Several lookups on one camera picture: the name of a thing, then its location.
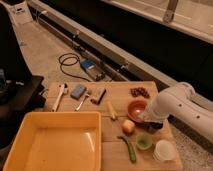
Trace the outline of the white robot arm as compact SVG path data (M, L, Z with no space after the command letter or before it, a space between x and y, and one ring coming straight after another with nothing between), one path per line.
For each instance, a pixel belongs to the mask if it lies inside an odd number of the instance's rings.
M170 115L178 118L213 143L213 112L192 101L195 89L186 82L160 91L149 101L139 118L143 122L163 123Z

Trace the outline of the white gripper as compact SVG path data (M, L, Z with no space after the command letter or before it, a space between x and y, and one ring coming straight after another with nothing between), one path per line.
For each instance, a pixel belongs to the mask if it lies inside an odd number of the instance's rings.
M156 116L152 110L146 108L143 112L138 114L138 117L144 122L153 122L162 124L164 120Z

